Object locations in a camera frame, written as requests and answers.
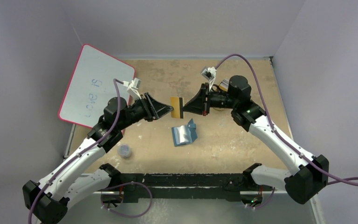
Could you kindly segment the yellow credit card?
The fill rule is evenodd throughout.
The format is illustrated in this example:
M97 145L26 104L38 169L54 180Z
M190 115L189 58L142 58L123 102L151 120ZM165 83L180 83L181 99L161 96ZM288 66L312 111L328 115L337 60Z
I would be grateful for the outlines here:
M170 97L170 103L173 108L171 111L171 117L176 119L183 119L183 98L182 97Z

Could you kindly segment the blue leather card holder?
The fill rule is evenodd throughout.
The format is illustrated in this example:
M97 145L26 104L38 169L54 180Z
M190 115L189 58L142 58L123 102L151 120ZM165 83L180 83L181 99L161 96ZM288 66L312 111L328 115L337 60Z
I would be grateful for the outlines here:
M171 131L174 146L178 147L194 143L198 138L196 128L197 126L193 119L186 125L172 127Z

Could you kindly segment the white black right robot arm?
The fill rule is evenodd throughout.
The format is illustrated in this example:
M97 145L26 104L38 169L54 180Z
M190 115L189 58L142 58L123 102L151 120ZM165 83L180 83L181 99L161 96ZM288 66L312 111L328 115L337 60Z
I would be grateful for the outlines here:
M305 204L328 182L329 161L296 144L268 119L266 112L251 99L248 80L239 75L228 81L228 90L213 92L202 84L199 92L183 106L183 111L206 116L210 108L231 109L234 122L261 140L286 166L286 170L254 164L243 177L249 190L260 185L283 189L298 204Z

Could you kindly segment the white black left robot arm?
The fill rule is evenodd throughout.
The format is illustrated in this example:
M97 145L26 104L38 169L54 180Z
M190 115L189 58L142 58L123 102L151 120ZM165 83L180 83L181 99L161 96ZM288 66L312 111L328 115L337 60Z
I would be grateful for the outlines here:
M120 173L111 165L103 165L89 177L82 174L123 138L122 130L142 119L158 120L171 111L172 106L156 101L149 93L132 105L122 97L111 98L77 150L38 182L28 181L23 186L28 223L36 217L43 224L57 224L69 209L95 191L118 189Z

